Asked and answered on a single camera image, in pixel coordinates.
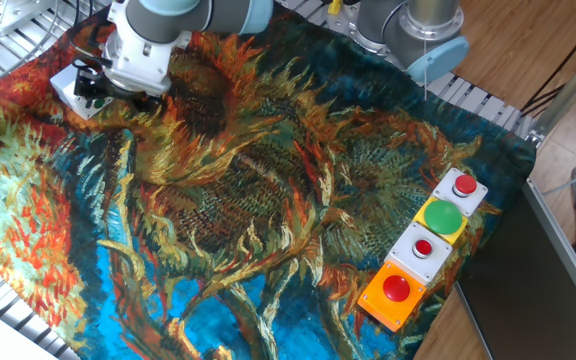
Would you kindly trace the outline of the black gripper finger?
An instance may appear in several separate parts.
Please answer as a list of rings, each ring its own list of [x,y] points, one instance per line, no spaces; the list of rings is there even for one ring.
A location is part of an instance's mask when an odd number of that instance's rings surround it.
[[[97,99],[101,95],[99,88],[94,84],[76,83],[74,86],[74,94],[85,99]]]
[[[75,84],[77,86],[97,86],[100,82],[100,75],[90,67],[78,67]]]

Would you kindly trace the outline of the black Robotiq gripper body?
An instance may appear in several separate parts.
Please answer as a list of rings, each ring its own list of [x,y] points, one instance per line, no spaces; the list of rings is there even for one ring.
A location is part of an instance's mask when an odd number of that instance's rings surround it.
[[[107,78],[97,80],[95,83],[97,93],[106,98],[111,97],[124,101],[131,101],[134,99],[141,99],[144,97],[143,91],[133,91],[120,87]]]

